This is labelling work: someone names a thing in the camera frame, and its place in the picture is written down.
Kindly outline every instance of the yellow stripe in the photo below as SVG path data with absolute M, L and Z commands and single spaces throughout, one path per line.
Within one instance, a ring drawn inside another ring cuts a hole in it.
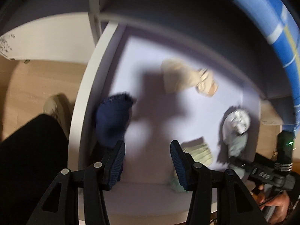
M 296 43 L 295 43 L 295 41 L 294 41 L 294 39 L 293 39 L 293 37 L 291 35 L 291 32 L 289 30 L 289 27 L 287 25 L 284 27 L 283 31 L 285 33 L 285 36 L 287 37 L 289 45 L 291 46 L 293 54 L 295 56 L 295 61 L 296 61 L 296 65 L 297 65 L 298 75 L 299 75 L 299 79 L 300 79 L 300 58 L 299 58 L 299 54 L 297 52 Z

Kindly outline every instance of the beige sock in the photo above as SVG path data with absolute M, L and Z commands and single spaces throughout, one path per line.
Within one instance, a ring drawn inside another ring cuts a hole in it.
M 161 64 L 163 83 L 166 93 L 180 92 L 196 87 L 199 93 L 212 97 L 218 85 L 213 79 L 212 71 L 193 70 L 177 58 L 164 60 Z

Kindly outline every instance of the human hand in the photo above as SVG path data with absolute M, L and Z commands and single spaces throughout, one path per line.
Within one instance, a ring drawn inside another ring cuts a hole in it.
M 265 201 L 263 185 L 259 186 L 258 189 L 261 190 L 261 192 L 257 196 L 256 202 L 258 204 L 261 204 Z M 287 216 L 287 211 L 288 211 L 289 205 L 290 205 L 290 198 L 286 191 L 283 191 L 282 194 L 278 195 L 273 200 L 267 202 L 265 204 L 265 206 L 276 206 L 275 211 L 269 220 L 269 223 L 271 225 L 273 225 L 273 224 L 282 222 Z

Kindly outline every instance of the ribbed rubber pad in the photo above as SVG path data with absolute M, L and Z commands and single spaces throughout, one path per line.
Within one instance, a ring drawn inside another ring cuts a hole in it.
M 179 183 L 186 190 L 188 187 L 188 182 L 186 179 L 186 171 L 173 142 L 170 145 L 170 153 L 171 153 L 173 165 L 175 167 Z
M 112 167 L 111 167 L 110 177 L 109 177 L 109 182 L 108 182 L 108 186 L 109 186 L 110 189 L 118 181 L 119 174 L 120 174 L 121 167 L 122 167 L 122 163 L 123 163 L 123 160 L 124 160 L 124 156 L 125 156 L 125 144 L 122 144 L 122 146 L 120 147 L 120 149 L 118 151 L 118 155 L 115 158 L 115 160 L 112 164 Z

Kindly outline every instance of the navy blue sock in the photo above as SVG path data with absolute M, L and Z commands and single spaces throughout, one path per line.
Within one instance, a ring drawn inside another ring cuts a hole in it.
M 128 94 L 113 95 L 100 103 L 96 112 L 96 136 L 101 146 L 114 148 L 118 140 L 124 140 L 132 105 L 133 99 Z

